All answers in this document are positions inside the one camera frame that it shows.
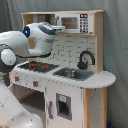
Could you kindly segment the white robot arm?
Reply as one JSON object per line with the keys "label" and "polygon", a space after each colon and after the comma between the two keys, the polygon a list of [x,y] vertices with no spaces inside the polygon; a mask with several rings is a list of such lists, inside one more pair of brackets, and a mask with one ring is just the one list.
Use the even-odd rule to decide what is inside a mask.
{"label": "white robot arm", "polygon": [[4,83],[4,75],[16,65],[16,57],[48,57],[55,30],[47,22],[31,23],[20,31],[0,33],[0,127],[43,128],[37,114],[27,111]]}

